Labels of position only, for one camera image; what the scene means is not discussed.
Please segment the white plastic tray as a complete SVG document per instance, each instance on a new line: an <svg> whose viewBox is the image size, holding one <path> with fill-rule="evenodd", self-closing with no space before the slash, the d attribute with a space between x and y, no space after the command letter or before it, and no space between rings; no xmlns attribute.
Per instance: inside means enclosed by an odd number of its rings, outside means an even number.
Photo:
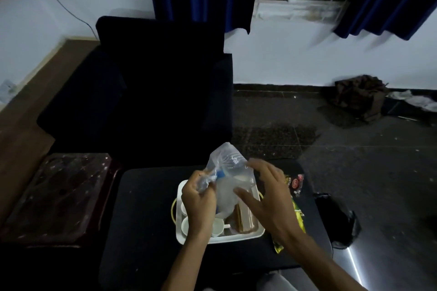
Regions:
<svg viewBox="0 0 437 291"><path fill-rule="evenodd" d="M182 189L187 181L183 180L178 184L177 197L171 206L171 217L176 228L176 239L182 245L185 243L189 228L187 213L181 199ZM215 219L209 244L255 239L261 237L264 233L265 228L254 217L247 205L241 199L238 199L238 203L229 217Z"/></svg>

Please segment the person's right forearm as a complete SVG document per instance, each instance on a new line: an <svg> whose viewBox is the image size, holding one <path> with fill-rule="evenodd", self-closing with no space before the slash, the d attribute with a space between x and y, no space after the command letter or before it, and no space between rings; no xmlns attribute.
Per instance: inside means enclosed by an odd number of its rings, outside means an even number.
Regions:
<svg viewBox="0 0 437 291"><path fill-rule="evenodd" d="M319 291L368 291L302 231L282 233L281 244Z"/></svg>

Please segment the black plastic bag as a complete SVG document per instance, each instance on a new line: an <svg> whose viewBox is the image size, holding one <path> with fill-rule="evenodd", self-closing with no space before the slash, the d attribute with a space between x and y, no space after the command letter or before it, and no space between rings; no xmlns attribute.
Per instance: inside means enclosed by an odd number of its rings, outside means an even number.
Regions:
<svg viewBox="0 0 437 291"><path fill-rule="evenodd" d="M331 194L314 193L313 197L332 247L346 250L362 231L357 215Z"/></svg>

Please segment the brown crumpled cloth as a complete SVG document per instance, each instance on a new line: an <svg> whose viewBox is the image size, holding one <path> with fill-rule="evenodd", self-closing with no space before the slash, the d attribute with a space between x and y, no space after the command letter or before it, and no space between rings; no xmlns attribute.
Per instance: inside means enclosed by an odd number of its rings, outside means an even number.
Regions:
<svg viewBox="0 0 437 291"><path fill-rule="evenodd" d="M382 116L381 110L389 92L386 84L370 75L338 80L333 86L321 89L321 94L331 104L366 123Z"/></svg>

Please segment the yellow green snack packet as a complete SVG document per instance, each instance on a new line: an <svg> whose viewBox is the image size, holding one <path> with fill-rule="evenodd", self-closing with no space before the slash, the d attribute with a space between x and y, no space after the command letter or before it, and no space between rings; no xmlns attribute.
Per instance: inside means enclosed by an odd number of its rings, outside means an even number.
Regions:
<svg viewBox="0 0 437 291"><path fill-rule="evenodd" d="M292 218L292 227L296 228L298 226L303 233L306 233L304 220L303 220L304 214L302 210L299 208L299 206L297 205L294 197L292 198L292 206L295 215L295 217ZM280 244L275 238L272 237L272 241L273 241L274 249L277 254L279 254L281 251L284 250L284 246L282 246L282 244Z"/></svg>

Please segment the dark red label packet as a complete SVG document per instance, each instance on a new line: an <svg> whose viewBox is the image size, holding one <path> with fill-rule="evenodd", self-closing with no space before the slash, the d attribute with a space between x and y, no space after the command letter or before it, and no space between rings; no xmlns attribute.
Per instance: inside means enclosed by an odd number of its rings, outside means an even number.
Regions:
<svg viewBox="0 0 437 291"><path fill-rule="evenodd" d="M300 196L304 179L305 175L303 173L297 174L294 177L287 174L285 175L285 182L294 198L298 198Z"/></svg>

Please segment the white crumpled cloth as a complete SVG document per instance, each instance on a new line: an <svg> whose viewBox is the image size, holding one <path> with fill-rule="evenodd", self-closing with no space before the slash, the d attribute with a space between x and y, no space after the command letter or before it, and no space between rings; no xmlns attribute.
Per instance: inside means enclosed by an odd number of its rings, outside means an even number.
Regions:
<svg viewBox="0 0 437 291"><path fill-rule="evenodd" d="M387 94L388 98L404 101L407 104L420 108L424 112L437 113L437 100L424 95L414 95L411 90L391 91Z"/></svg>

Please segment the person's right hand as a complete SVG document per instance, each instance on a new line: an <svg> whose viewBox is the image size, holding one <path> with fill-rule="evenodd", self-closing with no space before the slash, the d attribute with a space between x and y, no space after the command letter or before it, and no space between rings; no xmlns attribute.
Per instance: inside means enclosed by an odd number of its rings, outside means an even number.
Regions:
<svg viewBox="0 0 437 291"><path fill-rule="evenodd" d="M247 166L259 173L259 179L264 183L265 194L260 201L263 212L252 212L261 225L281 244L281 234L287 231L300 232L297 226L292 227L292 218L295 217L292 206L292 195L287 186L265 186L265 167L272 165L258 158L250 158Z"/></svg>

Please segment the person's left hand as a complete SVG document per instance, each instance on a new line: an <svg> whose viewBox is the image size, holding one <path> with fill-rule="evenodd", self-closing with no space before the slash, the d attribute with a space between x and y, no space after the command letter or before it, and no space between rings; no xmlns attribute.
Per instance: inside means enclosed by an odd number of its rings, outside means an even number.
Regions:
<svg viewBox="0 0 437 291"><path fill-rule="evenodd" d="M182 189L181 199L187 210L189 230L211 234L212 223L216 216L217 200L208 198L186 199L186 184Z"/></svg>

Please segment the person's left forearm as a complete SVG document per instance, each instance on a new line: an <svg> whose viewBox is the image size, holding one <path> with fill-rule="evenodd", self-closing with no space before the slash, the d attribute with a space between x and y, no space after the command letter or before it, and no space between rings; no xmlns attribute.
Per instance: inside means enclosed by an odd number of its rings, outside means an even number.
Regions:
<svg viewBox="0 0 437 291"><path fill-rule="evenodd" d="M189 230L161 291L194 291L210 233Z"/></svg>

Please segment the clear plastic bag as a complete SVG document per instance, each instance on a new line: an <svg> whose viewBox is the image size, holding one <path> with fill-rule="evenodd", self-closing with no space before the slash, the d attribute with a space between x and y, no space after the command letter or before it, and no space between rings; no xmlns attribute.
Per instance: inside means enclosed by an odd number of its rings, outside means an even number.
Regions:
<svg viewBox="0 0 437 291"><path fill-rule="evenodd" d="M216 184L217 218L225 219L234 211L238 201L234 188L250 191L256 185L254 170L247 166L247 160L229 142L210 154L205 172L209 172Z"/></svg>

